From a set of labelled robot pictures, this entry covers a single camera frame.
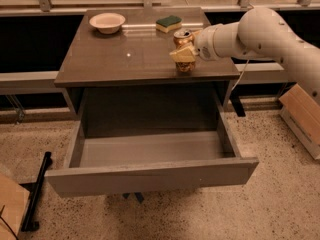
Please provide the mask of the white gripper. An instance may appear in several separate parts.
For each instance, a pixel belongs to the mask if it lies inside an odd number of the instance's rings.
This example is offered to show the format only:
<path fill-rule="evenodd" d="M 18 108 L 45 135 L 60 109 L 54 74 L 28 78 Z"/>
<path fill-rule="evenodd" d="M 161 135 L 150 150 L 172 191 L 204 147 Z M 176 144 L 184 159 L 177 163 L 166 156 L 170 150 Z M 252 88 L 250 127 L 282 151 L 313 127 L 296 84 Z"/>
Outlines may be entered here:
<path fill-rule="evenodd" d="M 217 61 L 220 59 L 214 47 L 214 36 L 220 24 L 212 25 L 204 28 L 203 30 L 193 31 L 195 35 L 194 46 L 198 55 L 206 61 Z M 175 62 L 194 62 L 196 60 L 196 54 L 194 46 L 189 43 L 169 53 L 170 57 Z"/>

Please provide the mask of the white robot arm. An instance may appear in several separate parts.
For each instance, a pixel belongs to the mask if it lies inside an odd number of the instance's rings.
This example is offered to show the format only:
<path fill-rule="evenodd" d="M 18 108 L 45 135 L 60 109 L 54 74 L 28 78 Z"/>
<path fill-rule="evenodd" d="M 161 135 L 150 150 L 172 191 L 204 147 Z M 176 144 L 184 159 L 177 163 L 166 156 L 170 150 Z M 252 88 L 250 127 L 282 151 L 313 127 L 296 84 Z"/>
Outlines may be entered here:
<path fill-rule="evenodd" d="M 267 58 L 280 64 L 316 103 L 320 103 L 320 49 L 297 36 L 285 20 L 269 8 L 253 8 L 239 21 L 206 27 L 192 44 L 170 53 L 175 62 Z"/>

